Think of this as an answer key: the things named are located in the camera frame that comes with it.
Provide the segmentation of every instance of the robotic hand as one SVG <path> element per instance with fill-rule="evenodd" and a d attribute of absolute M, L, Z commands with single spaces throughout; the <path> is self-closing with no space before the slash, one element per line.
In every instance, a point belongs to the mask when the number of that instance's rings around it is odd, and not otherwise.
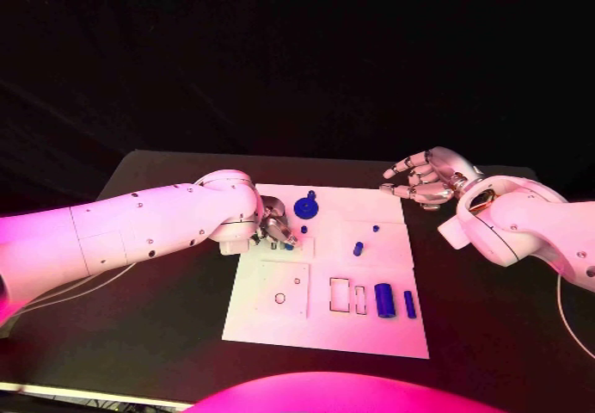
<path fill-rule="evenodd" d="M 213 172 L 195 184 L 0 218 L 0 325 L 55 287 L 206 238 L 219 242 L 223 255 L 248 251 L 249 239 L 298 242 L 281 201 L 259 196 L 238 170 Z"/>
<path fill-rule="evenodd" d="M 411 186 L 380 191 L 435 211 L 452 197 L 457 215 L 438 230 L 458 250 L 470 243 L 504 267 L 532 255 L 595 292 L 595 202 L 569 203 L 549 187 L 514 176 L 486 177 L 450 149 L 435 147 L 396 163 L 385 178 L 412 168 Z"/>

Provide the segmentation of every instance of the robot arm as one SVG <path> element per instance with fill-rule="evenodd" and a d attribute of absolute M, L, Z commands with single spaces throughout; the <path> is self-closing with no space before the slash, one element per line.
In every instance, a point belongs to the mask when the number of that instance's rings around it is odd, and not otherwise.
<path fill-rule="evenodd" d="M 524 178 L 486 178 L 445 148 L 422 154 L 385 172 L 388 178 L 418 165 L 414 171 L 425 168 L 422 179 L 415 180 L 412 171 L 411 187 L 383 184 L 380 191 L 414 199 L 428 210 L 458 198 L 457 215 L 438 228 L 455 249 L 471 243 L 504 267 L 536 256 L 568 281 L 595 292 L 595 202 L 568 203 L 556 191 Z"/>
<path fill-rule="evenodd" d="M 275 203 L 275 208 L 262 204 Z M 249 176 L 235 170 L 196 184 L 137 191 L 91 204 L 0 219 L 0 325 L 52 288 L 153 259 L 206 238 L 225 255 L 248 240 L 295 244 L 282 204 L 261 197 Z"/>

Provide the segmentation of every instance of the rectangular cutout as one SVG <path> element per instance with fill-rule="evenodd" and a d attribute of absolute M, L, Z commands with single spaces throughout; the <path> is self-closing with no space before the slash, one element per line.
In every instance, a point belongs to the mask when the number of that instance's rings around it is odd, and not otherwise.
<path fill-rule="evenodd" d="M 350 280 L 331 278 L 331 311 L 350 312 Z"/>
<path fill-rule="evenodd" d="M 362 316 L 367 314 L 365 286 L 356 286 L 356 314 L 360 314 Z"/>

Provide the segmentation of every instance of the black table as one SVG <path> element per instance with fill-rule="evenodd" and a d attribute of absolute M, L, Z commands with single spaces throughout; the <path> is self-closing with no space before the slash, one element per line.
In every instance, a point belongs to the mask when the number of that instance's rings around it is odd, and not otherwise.
<path fill-rule="evenodd" d="M 101 199 L 228 168 L 262 183 L 376 188 L 386 163 L 135 151 Z M 535 177 L 524 168 L 484 172 Z M 222 256 L 208 241 L 141 262 L 84 298 L 25 314 L 0 340 L 0 381 L 193 403 L 274 374 L 336 371 L 401 379 L 511 411 L 594 409 L 595 361 L 563 328 L 555 272 L 533 257 L 500 268 L 471 246 L 452 250 L 437 226 L 454 206 L 428 213 L 403 203 L 429 360 L 222 341 L 238 256 Z"/>

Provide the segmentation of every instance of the small blue cylinder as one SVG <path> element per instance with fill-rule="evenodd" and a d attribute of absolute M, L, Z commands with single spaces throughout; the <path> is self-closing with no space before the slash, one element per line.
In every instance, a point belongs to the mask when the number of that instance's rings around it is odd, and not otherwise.
<path fill-rule="evenodd" d="M 356 243 L 356 248 L 353 249 L 353 255 L 360 256 L 363 251 L 363 243 L 357 242 Z"/>
<path fill-rule="evenodd" d="M 395 317 L 396 311 L 395 311 L 395 301 L 393 301 L 393 290 L 390 288 L 390 285 L 386 283 L 376 284 L 375 293 L 376 293 L 378 316 L 380 318 Z"/>
<path fill-rule="evenodd" d="M 411 291 L 403 292 L 405 296 L 405 307 L 406 307 L 406 316 L 409 318 L 418 318 L 415 314 L 415 305 L 414 305 L 414 295 Z"/>

